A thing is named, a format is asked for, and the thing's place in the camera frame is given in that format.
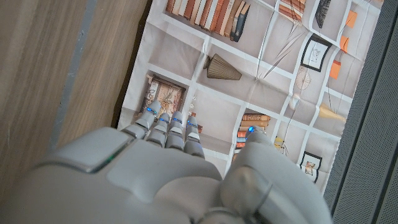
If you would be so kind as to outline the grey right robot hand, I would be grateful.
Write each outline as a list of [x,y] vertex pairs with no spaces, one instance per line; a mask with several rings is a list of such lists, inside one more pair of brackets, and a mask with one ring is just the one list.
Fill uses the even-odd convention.
[[309,178],[257,126],[229,171],[206,161],[197,122],[153,101],[123,130],[99,128],[42,159],[2,223],[331,223]]

